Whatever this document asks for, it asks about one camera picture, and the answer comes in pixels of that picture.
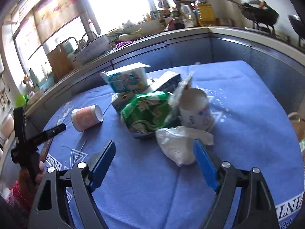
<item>window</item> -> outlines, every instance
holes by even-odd
[[[42,67],[51,71],[47,54],[69,37],[79,41],[85,34],[80,15],[91,6],[102,34],[123,22],[143,20],[143,14],[158,6],[158,0],[21,0],[11,14],[13,39],[22,68],[44,78]],[[77,44],[69,40],[76,50]]]
[[[46,41],[46,45],[48,46],[49,50],[52,51],[67,38],[74,37],[77,41],[80,41],[84,33],[85,28],[83,27],[80,17],[78,17],[61,28],[57,33],[53,34]],[[75,40],[71,39],[69,42],[72,44],[74,50],[76,50],[77,44]]]
[[[150,12],[148,0],[89,0],[102,34],[120,27],[130,20],[143,20],[143,14]]]

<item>cardboard box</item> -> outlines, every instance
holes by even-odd
[[[178,73],[168,70],[161,77],[151,84],[143,93],[154,91],[164,91],[173,93],[181,81],[181,76]]]

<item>frying pan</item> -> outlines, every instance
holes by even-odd
[[[246,17],[248,20],[253,21],[257,25],[259,23],[263,23],[267,27],[271,26],[273,29],[273,34],[275,33],[273,25],[277,22],[279,14],[270,6],[268,6],[265,1],[263,1],[263,5],[264,5],[263,8],[258,8],[251,5],[251,4],[260,5],[261,4],[260,0],[251,0],[246,3],[238,3],[235,2],[234,0],[227,0],[227,1],[238,5],[238,8],[242,12],[243,16]]]
[[[305,24],[296,15],[289,15],[288,18],[294,31],[299,36],[299,46],[301,46],[301,38],[305,39]]]

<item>faucet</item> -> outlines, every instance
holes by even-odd
[[[79,50],[82,49],[82,47],[79,45],[79,43],[77,42],[77,40],[74,38],[74,37],[69,37],[67,39],[65,39],[62,43],[60,43],[59,45],[62,45],[63,43],[65,43],[66,41],[68,41],[69,39],[74,39],[76,44],[77,44],[77,47],[79,48]]]
[[[88,32],[85,32],[85,33],[84,33],[84,35],[83,35],[82,38],[81,38],[81,41],[83,40],[83,38],[85,37],[85,35],[88,34],[88,33],[92,33],[93,35],[95,35],[95,37],[93,36],[93,39],[96,39],[96,38],[97,38],[97,35],[96,35],[95,32],[93,32],[93,31],[88,31]]]

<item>red fabric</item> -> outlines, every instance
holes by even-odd
[[[22,210],[25,212],[30,212],[32,204],[30,204],[21,194],[19,191],[18,182],[14,183],[14,186],[11,189],[10,195],[7,197],[6,201],[14,206],[18,205]]]

